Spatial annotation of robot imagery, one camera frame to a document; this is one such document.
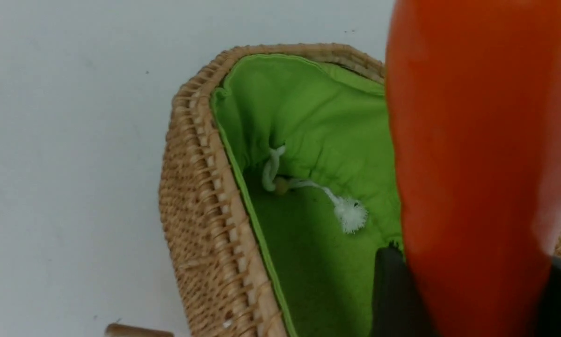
green cloth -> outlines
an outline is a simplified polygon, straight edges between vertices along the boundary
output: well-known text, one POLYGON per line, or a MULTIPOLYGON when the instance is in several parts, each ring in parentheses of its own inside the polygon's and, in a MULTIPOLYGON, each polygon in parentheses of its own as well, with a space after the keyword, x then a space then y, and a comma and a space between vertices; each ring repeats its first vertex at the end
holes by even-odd
POLYGON ((289 335, 368 335, 376 250, 401 244, 384 87, 333 64, 254 55, 233 67, 211 106, 289 335), (263 165, 281 145, 279 174, 358 199, 366 227, 344 234, 317 188, 266 192, 263 165))

white surface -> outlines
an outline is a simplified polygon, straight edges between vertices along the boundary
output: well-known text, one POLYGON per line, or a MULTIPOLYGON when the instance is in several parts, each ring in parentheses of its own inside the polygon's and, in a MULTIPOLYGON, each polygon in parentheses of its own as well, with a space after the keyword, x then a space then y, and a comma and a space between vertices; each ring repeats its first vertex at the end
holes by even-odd
POLYGON ((383 58, 391 6, 0 0, 0 337, 100 337, 119 318, 188 335, 157 207, 173 94, 234 45, 383 58))

woven wicker texture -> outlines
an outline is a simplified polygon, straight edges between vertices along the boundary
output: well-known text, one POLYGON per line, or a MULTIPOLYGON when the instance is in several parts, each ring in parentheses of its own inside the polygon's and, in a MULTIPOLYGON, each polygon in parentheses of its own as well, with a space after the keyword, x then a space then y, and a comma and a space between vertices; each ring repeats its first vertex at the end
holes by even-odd
MULTIPOLYGON (((268 274, 210 111, 214 88, 244 56, 282 53, 331 62, 383 82, 383 66, 341 44, 236 47, 173 99, 159 207, 194 337, 285 337, 268 274)), ((557 246, 561 256, 561 237, 557 246)))

drawstring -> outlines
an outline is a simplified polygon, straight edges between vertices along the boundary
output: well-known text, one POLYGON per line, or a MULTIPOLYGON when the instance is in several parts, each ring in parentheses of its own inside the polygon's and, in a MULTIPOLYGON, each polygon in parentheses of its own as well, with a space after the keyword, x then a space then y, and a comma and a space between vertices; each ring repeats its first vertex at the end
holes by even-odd
POLYGON ((284 154, 286 147, 282 145, 278 149, 270 149, 270 159, 263 166, 262 173, 262 185, 263 189, 268 192, 274 192, 276 190, 276 184, 274 184, 274 178, 278 174, 278 168, 280 167, 280 156, 284 154))
POLYGON ((325 186, 320 186, 316 182, 308 179, 289 179, 276 177, 280 166, 280 156, 284 154, 285 147, 270 149, 270 159, 263 167, 262 184, 268 192, 284 194, 288 189, 314 187, 323 190, 330 201, 334 204, 334 215, 341 223, 342 231, 346 234, 353 234, 365 226, 368 220, 368 211, 360 201, 353 198, 342 198, 335 196, 332 191, 325 186))

orange plastic handle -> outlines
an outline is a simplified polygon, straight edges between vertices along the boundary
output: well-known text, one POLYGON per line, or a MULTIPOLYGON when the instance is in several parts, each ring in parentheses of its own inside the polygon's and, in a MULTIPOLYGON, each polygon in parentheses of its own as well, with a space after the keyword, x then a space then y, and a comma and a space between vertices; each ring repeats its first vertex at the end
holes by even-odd
POLYGON ((443 337, 531 335, 561 230, 561 0, 397 0, 406 256, 443 337))

